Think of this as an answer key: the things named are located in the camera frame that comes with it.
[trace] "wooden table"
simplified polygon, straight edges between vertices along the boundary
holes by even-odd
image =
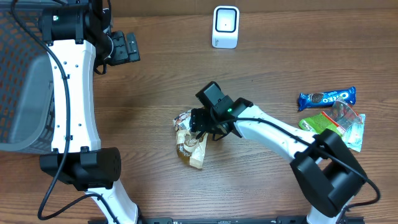
[[[216,50],[211,16],[115,19],[115,30],[135,32],[141,61],[95,76],[95,114],[103,147],[121,151],[130,198],[147,217],[304,215],[310,204],[281,157],[230,135],[208,142],[203,170],[187,167],[175,152],[172,119],[201,106],[195,93],[212,80],[232,99],[252,100],[294,126],[321,111],[298,113],[300,92],[355,86],[354,108],[367,117],[355,156],[382,200],[349,215],[397,223],[398,10],[242,14],[240,23],[238,48]],[[1,152],[0,170],[0,222],[41,223],[36,213],[51,177],[39,157]],[[45,214],[81,195],[57,184]],[[373,197],[365,186],[354,202]],[[85,200],[44,223],[101,217]]]

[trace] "oreo package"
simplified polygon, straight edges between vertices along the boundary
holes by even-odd
[[[311,94],[300,93],[300,97],[298,98],[298,104],[300,106],[298,110],[302,111],[305,108],[333,106],[333,104],[339,97],[342,97],[345,100],[345,102],[354,105],[356,101],[355,94],[356,94],[355,86],[347,90],[335,90],[335,91],[327,91],[323,93],[311,93]]]

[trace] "brown and white wrapper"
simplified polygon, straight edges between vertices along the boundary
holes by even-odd
[[[198,133],[190,132],[191,111],[180,114],[173,120],[177,132],[177,155],[184,163],[202,169],[206,152],[207,133],[196,139]]]

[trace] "plastic bin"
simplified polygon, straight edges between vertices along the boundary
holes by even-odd
[[[50,153],[54,130],[50,59],[18,26],[10,5],[0,3],[0,150]],[[18,3],[17,13],[41,36],[37,19],[50,5],[24,1]]]

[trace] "blue snack package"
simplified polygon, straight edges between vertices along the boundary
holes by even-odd
[[[340,96],[343,97],[345,102],[354,105],[356,101],[355,86],[347,90],[335,90],[311,94],[300,93],[300,97],[298,98],[298,104],[300,106],[298,110],[302,111],[305,108],[333,106],[337,98],[339,98]]]

